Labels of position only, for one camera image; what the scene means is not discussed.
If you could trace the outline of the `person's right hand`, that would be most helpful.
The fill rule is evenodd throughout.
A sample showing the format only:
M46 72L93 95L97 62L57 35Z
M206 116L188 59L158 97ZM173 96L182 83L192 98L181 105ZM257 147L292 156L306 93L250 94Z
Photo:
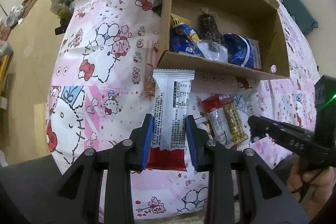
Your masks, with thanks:
M291 167L287 188L299 201L301 199L300 191L304 185L314 188L311 196L301 204L309 219L313 220L333 193L335 168L329 166L325 169L307 170L303 160L296 159Z

